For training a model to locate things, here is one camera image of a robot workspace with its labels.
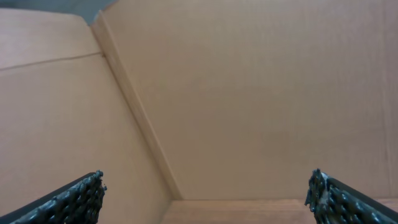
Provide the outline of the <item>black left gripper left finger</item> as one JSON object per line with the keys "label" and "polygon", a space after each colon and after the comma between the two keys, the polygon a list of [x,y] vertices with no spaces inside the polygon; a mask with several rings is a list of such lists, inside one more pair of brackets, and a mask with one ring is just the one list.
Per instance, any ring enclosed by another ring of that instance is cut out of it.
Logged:
{"label": "black left gripper left finger", "polygon": [[106,187],[90,172],[1,217],[3,224],[97,224]]}

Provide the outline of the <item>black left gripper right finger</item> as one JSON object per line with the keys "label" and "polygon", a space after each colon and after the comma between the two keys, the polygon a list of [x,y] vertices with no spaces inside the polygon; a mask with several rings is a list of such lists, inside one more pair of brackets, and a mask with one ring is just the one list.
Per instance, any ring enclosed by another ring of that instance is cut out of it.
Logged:
{"label": "black left gripper right finger", "polygon": [[397,212],[315,169],[305,205],[317,224],[397,224]]}

